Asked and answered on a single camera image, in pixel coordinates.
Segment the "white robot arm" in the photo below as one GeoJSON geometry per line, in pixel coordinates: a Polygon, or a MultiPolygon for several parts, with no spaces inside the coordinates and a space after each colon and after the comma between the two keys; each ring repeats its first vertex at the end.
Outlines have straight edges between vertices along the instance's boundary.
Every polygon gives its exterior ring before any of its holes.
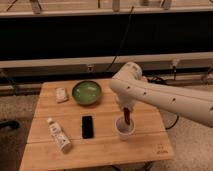
{"type": "Polygon", "coordinates": [[[149,83],[141,67],[128,62],[110,79],[122,110],[133,110],[136,101],[213,128],[213,92],[149,83]]]}

